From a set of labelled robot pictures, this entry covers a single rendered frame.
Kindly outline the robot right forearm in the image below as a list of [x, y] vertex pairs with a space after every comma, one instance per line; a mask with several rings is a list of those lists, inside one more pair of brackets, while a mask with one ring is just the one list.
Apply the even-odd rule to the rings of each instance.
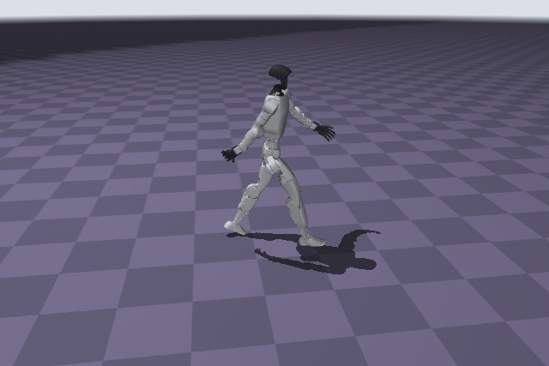
[[236, 154], [244, 152], [250, 146], [250, 144], [255, 141], [254, 137], [256, 137], [256, 135], [257, 135], [257, 130], [255, 128], [249, 130], [244, 136], [244, 139], [242, 140], [242, 142], [237, 147], [235, 147], [233, 151]]

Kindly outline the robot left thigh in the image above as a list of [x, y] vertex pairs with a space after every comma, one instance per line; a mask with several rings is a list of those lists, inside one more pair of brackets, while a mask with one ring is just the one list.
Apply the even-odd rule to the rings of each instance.
[[250, 198], [256, 198], [268, 186], [273, 175], [268, 171], [266, 163], [263, 161], [258, 174], [258, 183], [250, 184], [246, 188], [246, 193]]

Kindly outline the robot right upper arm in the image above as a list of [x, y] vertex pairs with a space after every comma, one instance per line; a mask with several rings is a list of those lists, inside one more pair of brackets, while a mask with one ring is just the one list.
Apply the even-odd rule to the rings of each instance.
[[263, 136], [262, 126], [264, 126], [267, 121], [276, 113], [278, 106], [279, 103], [274, 99], [271, 99], [264, 104], [260, 115], [257, 117], [254, 125], [252, 126], [252, 129], [255, 128], [257, 130], [257, 135], [254, 138], [261, 138]]

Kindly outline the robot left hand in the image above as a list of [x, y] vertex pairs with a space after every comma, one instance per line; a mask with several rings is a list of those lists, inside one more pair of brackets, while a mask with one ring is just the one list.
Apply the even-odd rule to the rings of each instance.
[[[319, 123], [316, 123], [314, 121], [312, 121], [312, 122], [317, 125], [317, 127], [315, 129], [313, 129], [314, 131], [317, 131], [320, 135], [322, 135], [328, 141], [329, 141], [329, 138], [332, 140], [332, 137], [330, 135], [332, 135], [332, 136], [333, 136], [333, 134], [335, 135], [335, 132], [333, 130], [331, 130], [331, 129], [333, 129], [332, 126], [328, 126], [328, 125], [320, 125], [319, 126]], [[331, 129], [328, 129], [328, 128], [331, 128]], [[332, 132], [333, 134], [331, 134], [329, 131]], [[335, 137], [333, 136], [333, 138], [335, 138]]]

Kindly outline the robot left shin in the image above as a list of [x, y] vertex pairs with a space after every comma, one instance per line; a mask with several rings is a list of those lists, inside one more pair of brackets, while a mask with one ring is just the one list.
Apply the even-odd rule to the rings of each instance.
[[250, 198], [247, 195], [246, 191], [244, 192], [244, 194], [242, 196], [242, 199], [241, 199], [241, 202], [238, 204], [238, 212], [237, 212], [237, 214], [234, 218], [234, 221], [233, 221], [234, 223], [233, 224], [236, 224], [236, 226], [238, 226], [240, 224], [240, 222], [244, 219], [246, 214], [253, 208], [253, 206], [255, 205], [256, 201], [259, 198], [259, 196], [256, 197], [256, 198]]

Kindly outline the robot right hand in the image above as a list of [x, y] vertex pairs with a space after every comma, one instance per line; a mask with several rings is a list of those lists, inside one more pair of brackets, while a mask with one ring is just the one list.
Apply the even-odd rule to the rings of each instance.
[[[237, 146], [235, 146], [237, 147]], [[232, 162], [234, 163], [234, 159], [236, 158], [236, 156], [238, 156], [238, 154], [236, 154], [233, 149], [235, 148], [233, 147], [232, 149], [228, 149], [226, 151], [222, 151], [221, 153], [224, 153], [222, 156], [225, 157], [225, 159], [228, 159], [227, 161], [231, 160], [232, 159]], [[242, 152], [241, 152], [242, 153]], [[239, 153], [240, 154], [240, 153]]]

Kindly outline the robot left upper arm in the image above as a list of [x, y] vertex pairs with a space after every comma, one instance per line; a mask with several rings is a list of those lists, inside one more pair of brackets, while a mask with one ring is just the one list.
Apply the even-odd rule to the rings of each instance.
[[302, 111], [298, 108], [298, 107], [294, 107], [294, 103], [292, 101], [292, 98], [290, 96], [290, 92], [285, 89], [283, 90], [285, 92], [287, 92], [287, 95], [288, 95], [288, 98], [289, 98], [289, 114], [294, 117], [294, 118], [301, 118], [302, 116]]

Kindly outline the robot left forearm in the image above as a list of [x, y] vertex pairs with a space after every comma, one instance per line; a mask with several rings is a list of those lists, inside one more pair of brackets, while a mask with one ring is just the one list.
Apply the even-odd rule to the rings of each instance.
[[302, 123], [306, 128], [315, 129], [317, 127], [317, 125], [314, 124], [308, 117], [306, 117], [304, 113], [302, 113], [301, 118], [297, 118], [296, 120], [297, 122]]

